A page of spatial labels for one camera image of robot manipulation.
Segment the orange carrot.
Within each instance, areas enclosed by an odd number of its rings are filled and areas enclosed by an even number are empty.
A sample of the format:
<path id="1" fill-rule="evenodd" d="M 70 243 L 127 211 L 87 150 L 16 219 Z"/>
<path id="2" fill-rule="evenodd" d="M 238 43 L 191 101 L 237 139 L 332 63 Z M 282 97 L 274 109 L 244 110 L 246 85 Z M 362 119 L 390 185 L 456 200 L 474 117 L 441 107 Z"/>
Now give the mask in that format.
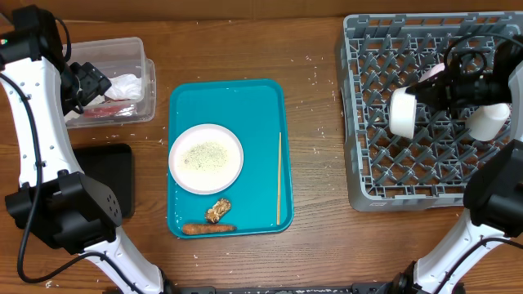
<path id="1" fill-rule="evenodd" d="M 218 234 L 236 231 L 233 225 L 219 224 L 185 224 L 182 232 L 187 235 Z"/>

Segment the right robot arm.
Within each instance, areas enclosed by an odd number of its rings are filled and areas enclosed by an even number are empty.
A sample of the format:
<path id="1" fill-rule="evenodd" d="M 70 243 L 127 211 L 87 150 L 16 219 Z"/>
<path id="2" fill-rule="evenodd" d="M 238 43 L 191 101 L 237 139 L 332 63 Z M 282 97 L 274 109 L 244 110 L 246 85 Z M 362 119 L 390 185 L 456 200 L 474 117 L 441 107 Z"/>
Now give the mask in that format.
<path id="1" fill-rule="evenodd" d="M 492 73 L 467 71 L 463 57 L 481 56 L 470 49 L 444 53 L 444 60 L 420 82 L 395 90 L 389 127 L 413 138 L 416 106 L 436 110 L 476 107 L 467 119 L 472 138 L 492 140 L 509 121 L 510 140 L 468 181 L 464 210 L 456 225 L 423 258 L 412 262 L 381 293 L 462 293 L 461 278 L 501 244 L 517 247 L 522 233 L 522 36 L 501 35 Z"/>

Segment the large pink plate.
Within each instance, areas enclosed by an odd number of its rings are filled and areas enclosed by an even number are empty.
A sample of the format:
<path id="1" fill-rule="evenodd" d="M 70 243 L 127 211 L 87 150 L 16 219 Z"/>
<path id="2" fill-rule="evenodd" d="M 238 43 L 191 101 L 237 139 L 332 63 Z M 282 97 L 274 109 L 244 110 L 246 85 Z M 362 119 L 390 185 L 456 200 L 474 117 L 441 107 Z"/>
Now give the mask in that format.
<path id="1" fill-rule="evenodd" d="M 210 195 L 229 188 L 244 165 L 244 150 L 229 129 L 211 123 L 183 131 L 168 155 L 171 178 L 192 194 Z"/>

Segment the pale green bowl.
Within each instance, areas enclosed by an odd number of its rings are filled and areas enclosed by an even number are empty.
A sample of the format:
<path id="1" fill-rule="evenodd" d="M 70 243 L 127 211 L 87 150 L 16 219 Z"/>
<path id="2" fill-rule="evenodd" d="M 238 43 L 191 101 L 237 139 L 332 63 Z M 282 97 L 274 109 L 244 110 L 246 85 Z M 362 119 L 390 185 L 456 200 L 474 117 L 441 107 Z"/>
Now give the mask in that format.
<path id="1" fill-rule="evenodd" d="M 406 92 L 407 87 L 394 90 L 389 110 L 389 128 L 392 134 L 412 139 L 414 134 L 417 100 Z"/>

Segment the red snack wrapper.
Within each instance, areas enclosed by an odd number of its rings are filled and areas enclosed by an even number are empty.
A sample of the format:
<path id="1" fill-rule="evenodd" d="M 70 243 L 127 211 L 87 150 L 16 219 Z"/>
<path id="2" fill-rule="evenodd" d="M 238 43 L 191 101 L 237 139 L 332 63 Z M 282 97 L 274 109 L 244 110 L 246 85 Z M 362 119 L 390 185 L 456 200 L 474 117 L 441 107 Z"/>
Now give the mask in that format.
<path id="1" fill-rule="evenodd" d="M 104 108 L 87 109 L 83 113 L 85 118 L 114 118 L 131 117 L 137 114 L 135 105 L 113 105 Z"/>

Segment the white paper cup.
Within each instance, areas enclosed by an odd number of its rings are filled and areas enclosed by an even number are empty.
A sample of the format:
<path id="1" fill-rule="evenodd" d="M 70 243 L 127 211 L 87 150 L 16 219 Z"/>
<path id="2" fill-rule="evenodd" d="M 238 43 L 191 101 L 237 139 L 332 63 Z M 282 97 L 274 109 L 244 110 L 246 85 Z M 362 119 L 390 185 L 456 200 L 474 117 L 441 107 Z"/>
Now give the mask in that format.
<path id="1" fill-rule="evenodd" d="M 466 121 L 469 135 L 479 141 L 489 141 L 496 137 L 511 110 L 508 104 L 481 106 Z"/>

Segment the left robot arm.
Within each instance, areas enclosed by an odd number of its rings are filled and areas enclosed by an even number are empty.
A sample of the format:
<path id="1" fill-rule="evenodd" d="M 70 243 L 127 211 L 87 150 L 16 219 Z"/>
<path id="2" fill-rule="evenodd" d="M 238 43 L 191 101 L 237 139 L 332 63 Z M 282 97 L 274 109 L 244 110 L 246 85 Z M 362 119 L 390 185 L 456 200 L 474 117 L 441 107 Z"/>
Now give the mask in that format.
<path id="1" fill-rule="evenodd" d="M 125 234 L 112 189 L 87 176 L 75 157 L 65 115 L 82 113 L 110 88 L 90 63 L 70 59 L 69 31 L 35 5 L 12 13 L 1 36 L 1 83 L 10 102 L 20 151 L 20 187 L 5 198 L 25 238 L 89 260 L 122 293 L 172 293 L 165 273 Z"/>

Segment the wooden chopstick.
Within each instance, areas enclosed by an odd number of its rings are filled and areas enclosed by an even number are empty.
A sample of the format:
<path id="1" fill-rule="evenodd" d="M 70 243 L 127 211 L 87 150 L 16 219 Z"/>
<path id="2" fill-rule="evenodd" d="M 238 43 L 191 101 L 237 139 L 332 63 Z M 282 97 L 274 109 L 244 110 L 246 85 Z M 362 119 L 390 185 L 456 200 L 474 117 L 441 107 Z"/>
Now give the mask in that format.
<path id="1" fill-rule="evenodd" d="M 276 224 L 281 222 L 281 163 L 282 163 L 282 134 L 279 133 L 278 143 L 278 170 L 277 170 L 277 215 Z"/>

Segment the gold foil wrapper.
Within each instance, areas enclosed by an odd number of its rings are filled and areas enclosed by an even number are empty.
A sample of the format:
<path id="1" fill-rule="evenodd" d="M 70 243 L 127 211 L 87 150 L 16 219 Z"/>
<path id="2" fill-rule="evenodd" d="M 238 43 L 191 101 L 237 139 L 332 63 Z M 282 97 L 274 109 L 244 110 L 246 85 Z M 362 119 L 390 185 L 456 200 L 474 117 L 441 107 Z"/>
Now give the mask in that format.
<path id="1" fill-rule="evenodd" d="M 230 209 L 230 201 L 225 198 L 220 198 L 205 212 L 205 220 L 210 224 L 217 224 Z"/>

